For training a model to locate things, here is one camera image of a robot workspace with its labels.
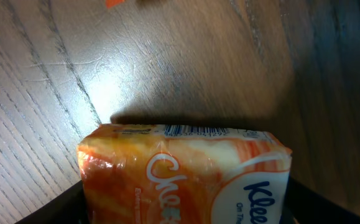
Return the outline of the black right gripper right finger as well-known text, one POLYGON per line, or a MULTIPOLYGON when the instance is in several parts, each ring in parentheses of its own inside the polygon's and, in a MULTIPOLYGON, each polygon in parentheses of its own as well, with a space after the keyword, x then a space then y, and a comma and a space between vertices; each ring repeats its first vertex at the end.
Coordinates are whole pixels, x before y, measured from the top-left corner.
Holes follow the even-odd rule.
POLYGON ((360 216, 289 178, 281 224, 360 224, 360 216))

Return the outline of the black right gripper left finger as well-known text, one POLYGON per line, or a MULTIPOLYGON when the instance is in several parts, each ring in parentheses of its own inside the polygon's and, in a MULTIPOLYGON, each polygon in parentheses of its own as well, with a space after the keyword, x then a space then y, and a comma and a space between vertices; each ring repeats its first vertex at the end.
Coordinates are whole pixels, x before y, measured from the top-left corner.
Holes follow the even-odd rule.
POLYGON ((82 181, 16 224, 88 224, 82 181))

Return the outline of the orange snack box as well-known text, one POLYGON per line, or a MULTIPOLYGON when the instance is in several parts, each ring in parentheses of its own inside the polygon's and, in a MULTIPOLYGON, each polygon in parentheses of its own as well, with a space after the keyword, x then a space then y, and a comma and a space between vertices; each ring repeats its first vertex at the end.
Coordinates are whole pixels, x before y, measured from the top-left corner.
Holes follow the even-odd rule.
POLYGON ((91 223, 278 223, 292 152, 262 131, 104 124, 76 148, 91 223))

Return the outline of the orange chocolate bar wrapper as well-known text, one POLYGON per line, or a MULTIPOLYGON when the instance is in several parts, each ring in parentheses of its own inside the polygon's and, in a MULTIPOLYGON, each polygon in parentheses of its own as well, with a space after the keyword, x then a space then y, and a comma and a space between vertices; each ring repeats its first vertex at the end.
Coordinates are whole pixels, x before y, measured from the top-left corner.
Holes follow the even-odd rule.
POLYGON ((105 0, 105 5, 109 9, 109 8, 112 8, 118 4, 125 2, 125 1, 126 0, 105 0))

